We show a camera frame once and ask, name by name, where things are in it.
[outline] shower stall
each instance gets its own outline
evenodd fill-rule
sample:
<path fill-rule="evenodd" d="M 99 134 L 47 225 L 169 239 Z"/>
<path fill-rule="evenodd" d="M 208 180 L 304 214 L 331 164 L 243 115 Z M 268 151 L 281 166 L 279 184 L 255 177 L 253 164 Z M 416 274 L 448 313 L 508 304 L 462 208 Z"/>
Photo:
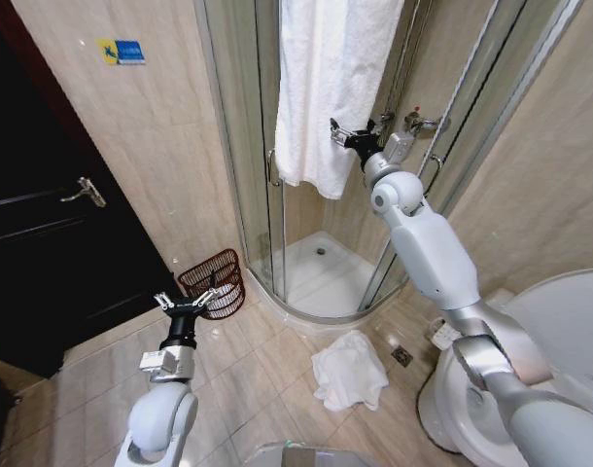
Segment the shower stall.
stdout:
<path fill-rule="evenodd" d="M 506 51 L 534 56 L 553 13 L 547 10 L 567 2 L 504 3 L 405 0 L 402 7 L 371 115 L 388 121 L 382 143 L 392 131 L 403 130 L 403 116 L 418 105 L 429 113 L 425 117 L 446 122 L 445 131 L 441 126 L 435 134 L 419 134 L 404 163 L 433 188 L 429 200 L 439 210 L 449 211 L 488 148 L 476 145 L 452 158 L 455 150 L 471 138 L 493 139 L 495 123 L 522 95 L 511 99 L 531 62 L 521 60 L 512 68 L 508 63 L 508 72 L 497 76 L 493 69 Z M 277 176 L 280 8 L 280 0 L 195 0 L 245 263 L 290 314 L 314 323 L 349 323 L 402 287 L 405 274 L 387 227 L 369 206 L 357 162 L 340 200 L 321 197 L 305 182 L 289 186 Z M 531 18 L 533 8 L 535 16 L 545 10 L 544 24 L 524 27 L 515 38 L 513 26 Z M 460 22 L 464 28 L 457 32 L 454 25 Z M 455 44 L 448 48 L 440 47 L 446 28 L 454 30 Z M 499 94 L 492 96 L 492 105 L 481 107 L 485 90 Z M 469 132 L 466 123 L 475 111 L 484 115 Z"/>

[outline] door lever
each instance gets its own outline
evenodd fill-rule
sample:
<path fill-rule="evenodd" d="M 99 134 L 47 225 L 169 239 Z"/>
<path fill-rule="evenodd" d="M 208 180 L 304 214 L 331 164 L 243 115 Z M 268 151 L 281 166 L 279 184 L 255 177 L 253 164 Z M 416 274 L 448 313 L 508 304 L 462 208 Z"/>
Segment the door lever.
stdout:
<path fill-rule="evenodd" d="M 60 200 L 61 202 L 73 201 L 74 199 L 78 199 L 83 195 L 87 195 L 91 198 L 91 200 L 95 203 L 96 206 L 106 206 L 106 199 L 104 199 L 102 195 L 100 195 L 100 192 L 98 192 L 97 189 L 93 186 L 93 183 L 91 183 L 90 179 L 86 177 L 81 177 L 77 181 L 79 182 L 79 185 L 81 185 L 82 187 L 81 190 L 75 195 L 72 195 L 71 197 L 62 198 Z"/>

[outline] brown woven basket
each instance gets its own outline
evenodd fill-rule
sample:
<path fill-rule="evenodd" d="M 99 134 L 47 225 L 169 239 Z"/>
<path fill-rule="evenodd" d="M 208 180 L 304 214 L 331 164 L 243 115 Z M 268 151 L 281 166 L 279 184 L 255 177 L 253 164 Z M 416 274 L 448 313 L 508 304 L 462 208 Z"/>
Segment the brown woven basket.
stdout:
<path fill-rule="evenodd" d="M 196 299 L 210 287 L 220 293 L 208 306 L 202 317 L 224 319 L 234 314 L 245 301 L 245 285 L 242 280 L 238 255 L 231 248 L 184 271 L 178 282 L 188 297 Z"/>

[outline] toilet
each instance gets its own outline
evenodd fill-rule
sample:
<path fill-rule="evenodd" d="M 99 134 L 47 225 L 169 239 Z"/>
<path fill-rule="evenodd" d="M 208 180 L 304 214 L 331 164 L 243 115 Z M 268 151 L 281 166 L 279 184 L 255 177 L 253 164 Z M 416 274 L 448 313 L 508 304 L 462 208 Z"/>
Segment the toilet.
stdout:
<path fill-rule="evenodd" d="M 593 269 L 547 279 L 510 300 L 504 312 L 528 331 L 552 368 L 554 379 L 535 387 L 593 413 Z M 436 445 L 462 453 L 478 467 L 528 465 L 494 398 L 470 383 L 451 347 L 441 352 L 422 389 L 418 412 Z"/>

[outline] hanging towel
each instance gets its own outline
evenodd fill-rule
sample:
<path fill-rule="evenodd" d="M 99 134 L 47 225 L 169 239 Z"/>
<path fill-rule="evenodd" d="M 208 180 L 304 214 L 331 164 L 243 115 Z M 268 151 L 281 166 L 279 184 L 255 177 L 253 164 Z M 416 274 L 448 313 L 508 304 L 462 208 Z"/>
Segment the hanging towel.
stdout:
<path fill-rule="evenodd" d="M 279 176 L 339 199 L 355 155 L 331 141 L 330 118 L 366 127 L 403 0 L 282 0 Z"/>
<path fill-rule="evenodd" d="M 390 383 L 376 350 L 360 331 L 350 331 L 312 355 L 312 363 L 320 386 L 314 397 L 322 399 L 330 411 L 342 411 L 358 402 L 375 411 L 381 389 Z"/>

